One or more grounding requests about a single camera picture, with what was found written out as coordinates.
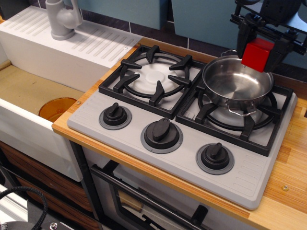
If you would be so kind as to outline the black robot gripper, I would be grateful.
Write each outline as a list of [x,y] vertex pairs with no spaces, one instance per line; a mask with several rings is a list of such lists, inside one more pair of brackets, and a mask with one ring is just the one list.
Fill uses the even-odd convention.
[[298,16],[305,0],[236,0],[231,21],[238,24],[236,51],[243,58],[246,46],[257,35],[275,41],[266,61],[264,72],[272,72],[294,51],[307,53],[307,42],[297,40],[297,33],[307,33],[307,23]]

